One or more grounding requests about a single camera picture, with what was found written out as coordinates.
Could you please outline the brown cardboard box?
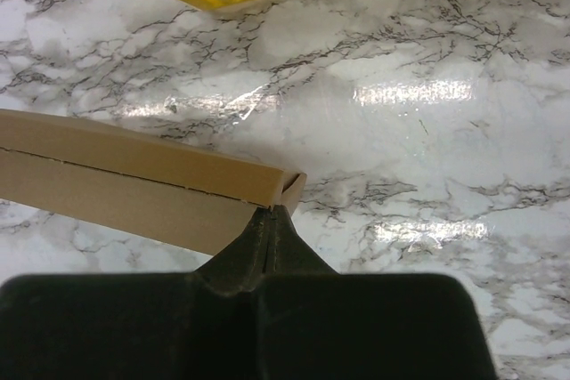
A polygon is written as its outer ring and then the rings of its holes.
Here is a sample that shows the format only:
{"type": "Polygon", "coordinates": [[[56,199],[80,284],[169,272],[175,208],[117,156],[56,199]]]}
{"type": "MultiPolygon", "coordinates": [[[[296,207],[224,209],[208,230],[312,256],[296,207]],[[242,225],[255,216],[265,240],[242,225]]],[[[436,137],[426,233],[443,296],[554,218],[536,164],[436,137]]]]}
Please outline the brown cardboard box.
{"type": "Polygon", "coordinates": [[[1,196],[206,255],[259,208],[293,212],[306,177],[83,118],[5,109],[1,196]]]}

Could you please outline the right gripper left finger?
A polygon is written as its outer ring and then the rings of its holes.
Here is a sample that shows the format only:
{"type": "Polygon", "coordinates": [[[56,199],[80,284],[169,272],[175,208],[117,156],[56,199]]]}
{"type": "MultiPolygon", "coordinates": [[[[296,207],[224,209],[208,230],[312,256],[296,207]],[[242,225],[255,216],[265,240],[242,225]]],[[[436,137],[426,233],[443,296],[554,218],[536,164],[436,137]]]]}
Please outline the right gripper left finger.
{"type": "Polygon", "coordinates": [[[28,275],[1,288],[4,379],[259,379],[270,214],[192,272],[28,275]]]}

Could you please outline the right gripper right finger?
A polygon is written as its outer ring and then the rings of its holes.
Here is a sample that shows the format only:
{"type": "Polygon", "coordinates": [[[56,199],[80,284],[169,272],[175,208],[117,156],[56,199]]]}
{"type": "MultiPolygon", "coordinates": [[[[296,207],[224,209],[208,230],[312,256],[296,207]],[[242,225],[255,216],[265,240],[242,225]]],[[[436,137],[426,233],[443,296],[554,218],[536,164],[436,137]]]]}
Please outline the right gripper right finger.
{"type": "Polygon", "coordinates": [[[304,246],[281,208],[262,210],[268,245],[260,283],[263,379],[494,379],[475,304],[438,273],[288,273],[304,246]]]}

